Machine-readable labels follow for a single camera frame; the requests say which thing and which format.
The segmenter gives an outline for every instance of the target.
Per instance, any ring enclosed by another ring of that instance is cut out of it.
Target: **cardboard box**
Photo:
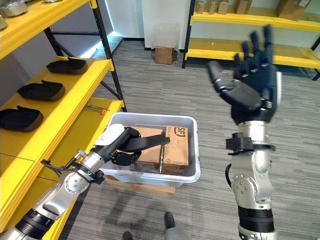
[[[176,188],[173,186],[158,186],[141,183],[129,183],[122,182],[114,178],[113,176],[104,176],[105,181],[110,187],[125,191],[131,191],[135,193],[148,194],[158,197],[172,198],[176,192]]]
[[[226,14],[228,11],[229,1],[221,0],[219,4],[218,14]]]
[[[277,13],[280,18],[299,21],[311,0],[280,0]]]
[[[245,14],[249,7],[249,0],[236,0],[234,4],[234,11],[236,14]]]
[[[156,128],[148,128],[148,127],[138,127],[131,126],[131,128],[137,130],[141,137],[150,137],[153,135],[160,135],[163,131],[161,129]],[[146,150],[141,151],[141,155],[136,162],[136,167],[141,168],[140,171],[144,170],[154,170],[157,172],[160,166],[160,152],[161,145],[150,147]]]
[[[165,136],[170,138],[170,143],[163,148],[161,173],[183,174],[189,165],[188,129],[166,126]]]
[[[172,64],[174,48],[166,46],[155,47],[155,62],[157,64]]]
[[[198,5],[197,5],[197,8],[196,8],[196,12],[198,14],[202,14],[205,10],[205,4],[204,4],[204,1],[199,1]]]
[[[209,0],[208,13],[214,14],[215,12],[217,12],[218,5],[219,5],[219,0]]]

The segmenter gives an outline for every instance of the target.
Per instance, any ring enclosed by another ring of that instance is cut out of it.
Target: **black shoe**
[[[164,225],[165,225],[165,229],[171,229],[176,226],[174,216],[172,215],[171,212],[167,211],[164,214]]]
[[[122,240],[133,240],[131,233],[128,232],[128,231],[126,231],[126,232],[122,235]]]

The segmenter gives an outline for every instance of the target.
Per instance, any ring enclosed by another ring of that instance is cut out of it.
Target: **plastic storage bin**
[[[166,175],[129,170],[117,170],[111,161],[104,164],[100,170],[105,175],[112,175],[125,183],[151,184],[178,188],[185,183],[196,182],[200,177],[199,144],[197,122],[189,116],[156,115],[143,113],[118,112],[115,113],[108,126],[122,124],[155,129],[166,129],[167,125],[188,128],[189,166],[183,175]]]

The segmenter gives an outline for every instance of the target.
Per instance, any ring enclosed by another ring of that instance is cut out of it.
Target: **small cardboard box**
[[[172,64],[174,48],[167,46],[155,47],[155,62],[157,64]]]
[[[280,0],[277,13],[280,18],[299,21],[311,0]]]
[[[188,129],[180,126],[166,126],[165,136],[170,143],[164,145],[163,174],[183,174],[189,165]]]
[[[209,7],[208,7],[208,13],[209,14],[214,14],[219,5],[219,0],[209,0]]]
[[[237,0],[234,4],[234,11],[236,14],[245,14],[250,7],[249,0]]]
[[[153,135],[160,135],[162,133],[161,129],[148,128],[148,127],[138,127],[132,126],[133,129],[137,130],[142,138],[150,137]],[[161,145],[150,147],[141,151],[141,155],[138,159],[138,164],[142,168],[155,168],[159,169],[160,164],[160,151]]]
[[[198,2],[198,5],[197,5],[197,8],[196,8],[196,12],[198,14],[202,14],[205,10],[205,4],[204,4],[204,1],[199,1]]]
[[[219,4],[218,14],[226,14],[228,11],[229,1],[221,0]]]

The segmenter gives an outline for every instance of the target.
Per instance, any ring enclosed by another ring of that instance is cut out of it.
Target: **gray carpet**
[[[190,239],[239,239],[237,204],[224,175],[225,139],[237,128],[206,69],[181,69],[182,53],[172,65],[156,64],[139,41],[122,42],[113,57],[129,112],[197,120],[201,177],[177,188],[172,199],[92,185],[79,196],[60,240],[120,240],[125,231],[135,240],[163,240],[166,211]],[[314,240],[320,237],[320,83],[311,81],[312,69],[281,71],[282,103],[268,128],[277,147],[270,173],[275,226],[280,240]],[[110,74],[105,81],[112,85]],[[95,95],[111,96],[103,88]]]

